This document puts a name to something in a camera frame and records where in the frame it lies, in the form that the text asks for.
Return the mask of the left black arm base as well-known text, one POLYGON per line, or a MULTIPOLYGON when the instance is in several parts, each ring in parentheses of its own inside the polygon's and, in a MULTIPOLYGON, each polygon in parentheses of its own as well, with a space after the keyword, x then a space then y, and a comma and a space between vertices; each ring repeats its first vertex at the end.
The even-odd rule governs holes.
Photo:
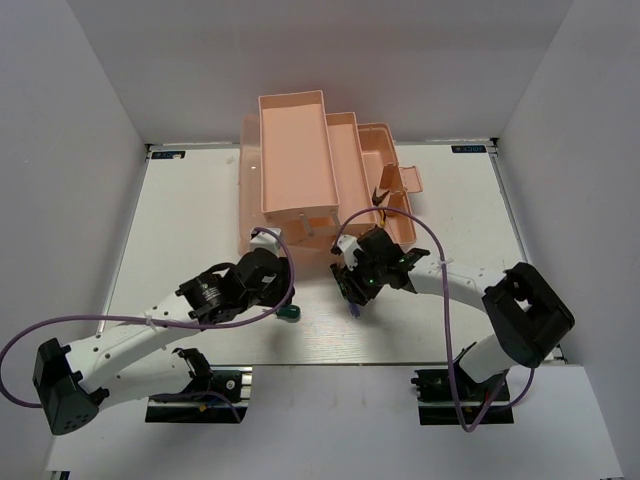
POLYGON ((239 424, 244 419, 251 395, 252 368, 213 369, 205 380, 193 380, 184 393, 170 399, 148 400, 148 424, 239 424))

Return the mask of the black green precision screwdriver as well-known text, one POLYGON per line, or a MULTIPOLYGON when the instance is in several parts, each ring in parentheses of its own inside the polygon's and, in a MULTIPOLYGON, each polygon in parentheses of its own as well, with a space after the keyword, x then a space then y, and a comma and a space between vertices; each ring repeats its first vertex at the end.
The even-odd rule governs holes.
POLYGON ((342 297, 345 300, 349 300, 349 290, 345 283, 345 273, 348 272, 348 269, 345 266, 341 266, 337 263, 332 263, 330 265, 330 270, 335 282, 338 285, 342 297))

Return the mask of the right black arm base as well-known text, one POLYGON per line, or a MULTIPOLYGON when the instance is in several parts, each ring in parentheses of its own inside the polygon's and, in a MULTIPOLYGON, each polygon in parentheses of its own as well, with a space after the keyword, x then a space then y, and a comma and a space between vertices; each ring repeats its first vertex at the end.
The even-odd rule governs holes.
MULTIPOLYGON (((484 404, 489 400, 500 378, 500 374, 494 375, 478 385, 457 380, 461 409, 468 425, 474 421, 484 404)), ((446 368, 415 370, 411 384, 417 394, 421 426, 454 426, 459 424, 446 368)), ((508 384, 503 381, 499 393, 483 417, 481 424, 513 424, 512 408, 507 407, 510 401, 508 384)))

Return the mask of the blue handled small screwdriver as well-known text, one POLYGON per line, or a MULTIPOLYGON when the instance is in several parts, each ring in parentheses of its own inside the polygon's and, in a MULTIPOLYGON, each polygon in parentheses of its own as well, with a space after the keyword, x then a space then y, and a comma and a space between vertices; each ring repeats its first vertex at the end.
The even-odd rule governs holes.
POLYGON ((354 318, 359 318, 360 315, 361 315, 359 306, 357 304, 355 304, 355 303, 352 303, 352 302, 349 302, 348 306, 349 306, 349 311, 350 311, 351 315, 354 318))

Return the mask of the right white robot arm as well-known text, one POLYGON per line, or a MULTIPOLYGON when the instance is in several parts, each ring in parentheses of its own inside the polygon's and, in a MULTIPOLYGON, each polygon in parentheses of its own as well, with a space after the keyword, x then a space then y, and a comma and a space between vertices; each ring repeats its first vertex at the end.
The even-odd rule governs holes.
POLYGON ((569 308, 525 262, 503 272, 445 263, 425 249, 403 250, 379 227, 360 237, 342 235, 331 251, 343 260, 331 269, 351 304, 364 306, 390 287, 439 295, 487 315, 492 334, 453 361, 452 388, 466 399, 514 366, 538 368, 575 325, 569 308))

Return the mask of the yellow long nose pliers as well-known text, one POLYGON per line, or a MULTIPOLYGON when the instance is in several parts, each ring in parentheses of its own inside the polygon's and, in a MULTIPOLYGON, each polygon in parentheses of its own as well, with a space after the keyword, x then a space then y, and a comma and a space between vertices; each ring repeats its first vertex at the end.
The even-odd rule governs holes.
MULTIPOLYGON (((388 189, 379 190, 377 187, 373 189, 371 202, 374 207, 382 207, 383 203, 389 196, 390 191, 388 189)), ((378 225, 380 228, 384 228, 386 226, 387 221, 387 213, 385 210, 379 210, 379 222, 378 225)))

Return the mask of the pink plastic toolbox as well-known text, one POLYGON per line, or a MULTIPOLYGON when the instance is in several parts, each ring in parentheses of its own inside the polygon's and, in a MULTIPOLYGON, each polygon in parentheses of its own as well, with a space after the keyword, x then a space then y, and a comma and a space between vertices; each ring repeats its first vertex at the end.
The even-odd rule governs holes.
POLYGON ((340 228, 357 236, 379 226, 379 210, 396 243, 416 241, 408 216, 419 170, 401 165, 387 124, 326 112, 320 90, 259 97, 243 121, 238 190, 241 253, 258 226, 280 228, 290 248, 324 250, 340 228), (390 191, 382 207, 372 205, 375 187, 390 191))

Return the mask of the stubby dark green screwdriver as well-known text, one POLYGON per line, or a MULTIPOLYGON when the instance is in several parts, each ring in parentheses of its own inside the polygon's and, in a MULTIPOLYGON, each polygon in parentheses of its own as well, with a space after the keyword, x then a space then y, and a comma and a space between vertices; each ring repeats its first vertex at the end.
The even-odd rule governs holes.
POLYGON ((276 317, 288 322, 297 322, 301 318, 301 309, 294 304, 283 306, 276 311, 276 317))

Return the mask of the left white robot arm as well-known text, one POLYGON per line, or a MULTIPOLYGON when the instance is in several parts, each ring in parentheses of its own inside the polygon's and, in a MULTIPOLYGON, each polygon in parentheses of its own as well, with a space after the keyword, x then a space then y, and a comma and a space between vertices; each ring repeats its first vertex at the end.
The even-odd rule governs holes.
POLYGON ((111 329, 71 343, 45 341, 33 384, 51 433, 74 432, 134 399, 220 396, 206 358, 177 341, 227 327, 254 306, 277 309, 293 295, 289 258, 257 248, 184 282, 140 317, 120 318, 111 329))

